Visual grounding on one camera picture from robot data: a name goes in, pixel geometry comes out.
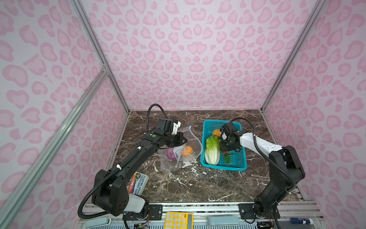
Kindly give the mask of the orange toy bread roll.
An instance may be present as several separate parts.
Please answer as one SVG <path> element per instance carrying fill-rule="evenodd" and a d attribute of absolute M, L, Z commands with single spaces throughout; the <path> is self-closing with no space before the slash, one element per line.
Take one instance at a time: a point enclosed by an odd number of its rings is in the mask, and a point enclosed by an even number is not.
<path fill-rule="evenodd" d="M 212 132 L 212 136 L 216 136 L 216 137 L 220 137 L 221 136 L 221 131 L 220 129 L 216 129 Z"/>

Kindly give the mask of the clear zip top bag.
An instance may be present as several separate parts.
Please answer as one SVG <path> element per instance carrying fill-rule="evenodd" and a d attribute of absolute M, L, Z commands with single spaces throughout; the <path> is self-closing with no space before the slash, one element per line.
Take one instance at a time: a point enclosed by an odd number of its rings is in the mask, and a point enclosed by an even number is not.
<path fill-rule="evenodd" d="M 184 137 L 187 138 L 188 142 L 182 146 L 173 148 L 174 153 L 176 155 L 176 160 L 169 160 L 166 156 L 166 152 L 168 147 L 163 147 L 163 149 L 158 150 L 160 167 L 162 171 L 177 171 L 184 162 L 193 163 L 197 160 L 203 150 L 202 143 L 199 139 L 193 134 L 192 127 L 185 127 L 181 130 L 183 132 Z M 193 148 L 193 153 L 190 157 L 183 157 L 181 155 L 182 148 L 185 146 L 190 146 Z"/>

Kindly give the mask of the blue white marker pen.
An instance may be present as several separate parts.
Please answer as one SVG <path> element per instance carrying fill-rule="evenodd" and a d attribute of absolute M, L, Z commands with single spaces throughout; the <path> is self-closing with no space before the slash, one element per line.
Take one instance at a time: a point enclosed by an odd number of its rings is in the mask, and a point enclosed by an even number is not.
<path fill-rule="evenodd" d="M 314 221 L 309 218 L 291 218 L 290 222 L 292 224 L 301 224 L 301 225 L 313 225 Z"/>

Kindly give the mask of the green toy cabbage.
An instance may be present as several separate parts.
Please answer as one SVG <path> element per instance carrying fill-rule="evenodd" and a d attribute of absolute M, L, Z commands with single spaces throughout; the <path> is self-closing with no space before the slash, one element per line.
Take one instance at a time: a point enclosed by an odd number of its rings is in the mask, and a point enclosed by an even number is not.
<path fill-rule="evenodd" d="M 209 165 L 217 165 L 220 161 L 220 140 L 217 136 L 210 136 L 205 143 L 205 160 Z"/>

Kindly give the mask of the colourful paperback book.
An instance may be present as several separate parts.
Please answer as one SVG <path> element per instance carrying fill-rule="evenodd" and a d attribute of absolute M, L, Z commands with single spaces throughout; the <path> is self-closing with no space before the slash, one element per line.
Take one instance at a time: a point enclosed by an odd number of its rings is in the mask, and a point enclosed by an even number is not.
<path fill-rule="evenodd" d="M 149 178 L 150 177 L 146 174 L 135 172 L 128 183 L 127 186 L 128 193 L 132 195 L 141 196 L 149 181 Z"/>

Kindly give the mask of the aluminium diagonal frame bar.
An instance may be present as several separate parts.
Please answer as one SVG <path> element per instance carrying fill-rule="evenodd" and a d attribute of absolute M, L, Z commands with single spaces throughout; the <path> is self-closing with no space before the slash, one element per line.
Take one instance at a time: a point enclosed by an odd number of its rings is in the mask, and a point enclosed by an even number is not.
<path fill-rule="evenodd" d="M 19 213 L 28 196 L 31 194 L 40 178 L 50 165 L 51 161 L 60 150 L 66 138 L 77 124 L 78 120 L 86 110 L 90 101 L 95 96 L 99 87 L 103 84 L 103 81 L 106 79 L 107 75 L 108 71 L 106 69 L 102 69 L 100 71 L 96 79 L 92 82 L 87 91 L 75 105 L 74 109 L 66 117 L 58 131 L 50 139 L 49 143 L 41 152 L 35 163 L 25 174 L 18 187 L 14 190 L 14 192 L 12 192 L 1 209 L 1 228 L 7 228 Z"/>

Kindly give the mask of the yellow calculator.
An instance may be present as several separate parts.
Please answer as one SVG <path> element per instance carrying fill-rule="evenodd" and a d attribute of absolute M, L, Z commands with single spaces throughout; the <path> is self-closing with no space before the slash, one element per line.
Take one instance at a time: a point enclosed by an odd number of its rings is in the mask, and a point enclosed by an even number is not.
<path fill-rule="evenodd" d="M 186 212 L 167 212 L 164 229 L 193 229 L 193 214 Z"/>

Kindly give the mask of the aluminium frame corner post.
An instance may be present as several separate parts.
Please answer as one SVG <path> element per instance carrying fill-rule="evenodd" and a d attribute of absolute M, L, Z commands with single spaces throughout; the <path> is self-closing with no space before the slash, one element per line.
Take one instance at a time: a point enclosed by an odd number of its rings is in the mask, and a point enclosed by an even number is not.
<path fill-rule="evenodd" d="M 264 114 L 265 111 L 269 108 L 270 106 L 270 102 L 272 101 L 272 99 L 275 96 L 276 91 L 278 90 L 278 88 L 280 87 L 283 79 L 285 78 L 291 64 L 294 62 L 294 60 L 296 59 L 296 56 L 298 55 L 298 53 L 300 52 L 302 46 L 304 45 L 307 37 L 309 36 L 311 30 L 313 29 L 313 27 L 315 26 L 318 18 L 321 16 L 323 10 L 325 9 L 325 7 L 327 6 L 328 1 L 326 0 L 318 0 L 315 3 L 314 8 L 312 9 L 306 23 L 304 24 L 300 34 L 298 35 L 298 37 L 295 40 L 295 43 L 288 55 L 288 57 L 286 58 L 286 61 L 284 62 L 283 67 L 281 68 L 262 108 L 261 108 L 261 112 Z"/>
<path fill-rule="evenodd" d="M 88 36 L 88 39 L 91 43 L 91 46 L 93 47 L 93 49 L 95 50 L 96 55 L 99 58 L 99 61 L 101 63 L 101 65 L 103 66 L 103 69 L 106 71 L 106 74 L 110 80 L 110 82 L 112 83 L 112 87 L 114 89 L 114 91 L 117 94 L 117 97 L 119 99 L 119 101 L 121 102 L 124 111 L 129 115 L 130 114 L 130 110 L 127 106 L 127 103 L 122 95 L 122 92 L 117 84 L 117 81 L 110 69 L 110 66 L 108 64 L 108 61 L 106 60 L 106 57 L 103 53 L 102 47 L 97 39 L 97 36 L 92 28 L 92 25 L 90 23 L 90 20 L 88 19 L 88 16 L 86 14 L 86 11 L 83 7 L 83 4 L 81 1 L 79 0 L 71 0 L 70 1 L 75 13 L 77 14 L 78 18 L 81 21 L 81 25 L 84 28 L 86 35 Z"/>

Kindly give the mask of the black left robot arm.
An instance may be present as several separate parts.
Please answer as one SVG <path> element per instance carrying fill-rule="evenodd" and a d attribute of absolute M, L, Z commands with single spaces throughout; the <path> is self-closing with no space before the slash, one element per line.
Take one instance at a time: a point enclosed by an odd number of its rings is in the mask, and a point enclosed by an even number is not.
<path fill-rule="evenodd" d="M 183 133 L 178 130 L 180 126 L 181 123 L 177 120 L 159 119 L 157 126 L 142 136 L 136 148 L 122 162 L 108 171 L 100 170 L 95 176 L 94 187 L 85 200 L 91 199 L 92 204 L 101 208 L 102 212 L 84 214 L 86 201 L 83 200 L 78 208 L 78 216 L 93 219 L 107 214 L 117 217 L 129 212 L 146 215 L 147 200 L 130 194 L 127 185 L 138 168 L 163 146 L 174 148 L 187 143 Z"/>

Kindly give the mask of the toy carrot with leaves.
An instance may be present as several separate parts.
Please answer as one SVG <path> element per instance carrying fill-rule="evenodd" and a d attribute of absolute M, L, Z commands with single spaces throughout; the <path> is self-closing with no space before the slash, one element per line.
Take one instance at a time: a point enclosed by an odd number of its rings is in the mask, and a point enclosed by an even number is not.
<path fill-rule="evenodd" d="M 231 156 L 231 153 L 229 153 L 228 151 L 224 152 L 224 159 L 227 164 L 230 164 L 230 162 L 231 162 L 230 156 Z"/>

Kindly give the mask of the aluminium frame corner post right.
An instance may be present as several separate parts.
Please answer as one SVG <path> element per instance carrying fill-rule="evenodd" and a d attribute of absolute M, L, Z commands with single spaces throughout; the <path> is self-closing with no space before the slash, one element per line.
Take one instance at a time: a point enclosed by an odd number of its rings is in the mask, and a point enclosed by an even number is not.
<path fill-rule="evenodd" d="M 313 27 L 315 26 L 318 18 L 321 16 L 323 10 L 325 9 L 325 7 L 327 6 L 328 1 L 326 0 L 318 0 L 315 3 L 314 8 L 312 9 L 306 23 L 304 24 L 300 34 L 298 35 L 298 37 L 295 40 L 295 43 L 288 55 L 288 57 L 286 58 L 286 61 L 284 62 L 283 67 L 281 68 L 262 108 L 261 108 L 261 112 L 264 114 L 265 111 L 269 108 L 270 106 L 270 102 L 272 101 L 272 99 L 275 96 L 276 91 L 278 90 L 278 88 L 280 87 L 283 79 L 285 78 L 291 64 L 294 62 L 294 60 L 296 59 L 296 56 L 298 55 L 298 53 L 300 52 L 302 46 L 304 45 L 307 37 L 309 36 L 311 30 L 313 29 Z"/>

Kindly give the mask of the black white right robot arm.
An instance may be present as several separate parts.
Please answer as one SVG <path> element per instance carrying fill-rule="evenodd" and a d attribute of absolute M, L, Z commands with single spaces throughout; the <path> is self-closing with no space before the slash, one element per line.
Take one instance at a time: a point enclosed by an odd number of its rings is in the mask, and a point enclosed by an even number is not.
<path fill-rule="evenodd" d="M 269 163 L 270 181 L 253 203 L 254 214 L 266 218 L 275 216 L 277 205 L 296 188 L 306 173 L 292 146 L 281 146 L 259 138 L 244 130 L 220 129 L 220 147 L 223 152 L 247 148 Z"/>

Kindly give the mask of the grey flat case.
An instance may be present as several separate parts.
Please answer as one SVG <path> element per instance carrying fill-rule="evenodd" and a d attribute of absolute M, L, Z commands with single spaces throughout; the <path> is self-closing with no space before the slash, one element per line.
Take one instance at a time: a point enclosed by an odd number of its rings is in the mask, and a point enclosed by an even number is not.
<path fill-rule="evenodd" d="M 207 218 L 208 226 L 236 226 L 239 223 L 237 216 L 210 216 Z"/>

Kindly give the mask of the teal plastic basket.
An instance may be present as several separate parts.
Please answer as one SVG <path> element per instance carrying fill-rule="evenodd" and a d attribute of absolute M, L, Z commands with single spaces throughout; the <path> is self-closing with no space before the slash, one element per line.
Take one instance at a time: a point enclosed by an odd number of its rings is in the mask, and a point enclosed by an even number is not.
<path fill-rule="evenodd" d="M 201 164 L 211 169 L 222 169 L 229 171 L 245 171 L 247 169 L 246 150 L 244 147 L 237 149 L 229 147 L 226 143 L 220 144 L 220 157 L 217 165 L 208 164 L 205 159 L 206 141 L 213 135 L 214 130 L 220 130 L 224 124 L 229 123 L 225 120 L 205 120 L 203 123 Z"/>

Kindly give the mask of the orange toy pumpkin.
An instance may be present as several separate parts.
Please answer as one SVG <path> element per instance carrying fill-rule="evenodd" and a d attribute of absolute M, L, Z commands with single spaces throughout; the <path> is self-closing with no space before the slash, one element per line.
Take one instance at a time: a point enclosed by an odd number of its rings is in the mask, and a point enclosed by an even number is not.
<path fill-rule="evenodd" d="M 193 148 L 190 146 L 185 146 L 182 148 L 181 155 L 183 157 L 190 157 L 193 153 Z"/>

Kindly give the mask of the aluminium frame corner post left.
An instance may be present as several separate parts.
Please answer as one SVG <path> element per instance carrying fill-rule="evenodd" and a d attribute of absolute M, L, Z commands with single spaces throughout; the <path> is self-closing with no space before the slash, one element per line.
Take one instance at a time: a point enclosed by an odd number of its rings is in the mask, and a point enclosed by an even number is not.
<path fill-rule="evenodd" d="M 70 1 L 75 13 L 77 14 L 78 18 L 81 21 L 81 25 L 84 28 L 86 35 L 88 36 L 88 39 L 91 43 L 91 46 L 93 47 L 93 49 L 95 50 L 96 55 L 99 58 L 99 61 L 101 63 L 101 65 L 103 66 L 103 69 L 106 71 L 106 74 L 110 80 L 110 82 L 112 83 L 112 87 L 114 89 L 114 91 L 117 94 L 117 97 L 119 99 L 119 101 L 121 102 L 124 111 L 129 115 L 130 114 L 130 110 L 127 106 L 127 103 L 122 95 L 122 92 L 117 84 L 117 81 L 110 69 L 110 66 L 108 64 L 108 61 L 106 60 L 106 57 L 103 53 L 102 47 L 97 39 L 97 36 L 92 28 L 92 25 L 90 23 L 90 20 L 88 19 L 88 16 L 86 14 L 86 11 L 83 7 L 83 4 L 81 1 L 79 0 L 71 0 Z"/>

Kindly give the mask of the purple toy onion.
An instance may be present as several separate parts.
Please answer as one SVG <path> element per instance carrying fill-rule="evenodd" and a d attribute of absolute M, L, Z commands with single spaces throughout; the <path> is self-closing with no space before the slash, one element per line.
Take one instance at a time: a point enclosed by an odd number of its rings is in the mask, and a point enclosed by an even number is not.
<path fill-rule="evenodd" d="M 166 152 L 166 156 L 169 160 L 176 160 L 176 155 L 174 153 L 173 148 L 168 148 L 167 152 Z"/>

